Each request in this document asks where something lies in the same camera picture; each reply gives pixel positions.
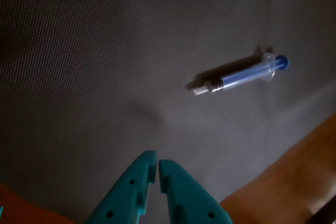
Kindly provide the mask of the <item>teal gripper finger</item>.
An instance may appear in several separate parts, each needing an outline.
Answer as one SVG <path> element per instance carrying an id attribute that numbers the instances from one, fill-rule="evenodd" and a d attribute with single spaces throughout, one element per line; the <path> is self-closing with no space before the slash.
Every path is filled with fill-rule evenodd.
<path id="1" fill-rule="evenodd" d="M 119 177 L 86 223 L 138 223 L 155 183 L 157 154 L 145 151 Z"/>
<path id="2" fill-rule="evenodd" d="M 229 214 L 177 162 L 160 160 L 159 177 L 170 223 L 232 223 Z"/>

